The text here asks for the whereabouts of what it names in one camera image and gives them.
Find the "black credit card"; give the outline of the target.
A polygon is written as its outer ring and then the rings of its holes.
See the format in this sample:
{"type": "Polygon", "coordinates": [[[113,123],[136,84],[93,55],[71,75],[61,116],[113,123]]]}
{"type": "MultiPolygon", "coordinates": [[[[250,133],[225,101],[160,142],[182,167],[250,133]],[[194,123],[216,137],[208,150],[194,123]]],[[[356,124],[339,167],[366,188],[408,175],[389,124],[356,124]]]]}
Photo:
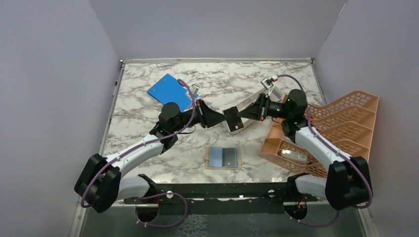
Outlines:
{"type": "Polygon", "coordinates": [[[237,168],[238,152],[237,148],[222,149],[222,167],[237,168]]]}
{"type": "Polygon", "coordinates": [[[240,132],[245,127],[242,119],[237,116],[238,112],[236,106],[223,110],[224,115],[227,116],[227,120],[223,122],[223,125],[230,134],[240,132]]]}

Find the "beige card holder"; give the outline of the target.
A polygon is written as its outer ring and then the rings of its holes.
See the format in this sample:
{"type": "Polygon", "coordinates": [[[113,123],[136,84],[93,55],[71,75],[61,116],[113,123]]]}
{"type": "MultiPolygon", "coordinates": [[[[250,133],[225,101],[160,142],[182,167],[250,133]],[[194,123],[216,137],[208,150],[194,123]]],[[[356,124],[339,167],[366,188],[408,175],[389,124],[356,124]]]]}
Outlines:
{"type": "Polygon", "coordinates": [[[206,169],[241,169],[241,150],[239,147],[207,146],[204,161],[206,169]]]}

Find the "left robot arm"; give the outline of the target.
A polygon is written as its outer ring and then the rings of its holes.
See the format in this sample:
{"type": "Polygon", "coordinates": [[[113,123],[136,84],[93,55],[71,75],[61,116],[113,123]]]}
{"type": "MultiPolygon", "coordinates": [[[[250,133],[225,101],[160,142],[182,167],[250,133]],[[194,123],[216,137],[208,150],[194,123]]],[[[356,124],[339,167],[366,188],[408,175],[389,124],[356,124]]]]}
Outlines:
{"type": "Polygon", "coordinates": [[[141,141],[108,158],[92,155],[74,186],[74,191],[81,197],[81,206],[104,212],[116,200],[126,198],[128,187],[121,184],[121,179],[146,160],[171,149],[178,134],[197,124],[211,128],[227,120],[226,115],[212,110],[201,99],[194,101],[192,106],[181,112],[176,103],[168,102],[163,105],[156,125],[141,141]]]}

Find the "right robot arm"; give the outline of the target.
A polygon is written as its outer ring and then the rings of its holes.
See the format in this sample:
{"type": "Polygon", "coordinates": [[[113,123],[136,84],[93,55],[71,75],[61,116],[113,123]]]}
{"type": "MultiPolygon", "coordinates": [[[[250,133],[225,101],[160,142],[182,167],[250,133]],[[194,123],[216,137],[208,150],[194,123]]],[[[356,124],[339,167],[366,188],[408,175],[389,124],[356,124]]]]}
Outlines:
{"type": "Polygon", "coordinates": [[[335,210],[348,207],[367,208],[372,204],[373,191],[367,161],[352,157],[324,138],[306,115],[308,102],[301,89],[289,92],[285,102],[271,101],[261,93],[258,98],[237,113],[238,117],[263,121],[267,117],[281,119],[285,137],[308,151],[324,168],[327,177],[304,174],[285,187],[286,197],[297,201],[304,194],[326,199],[335,210]]]}

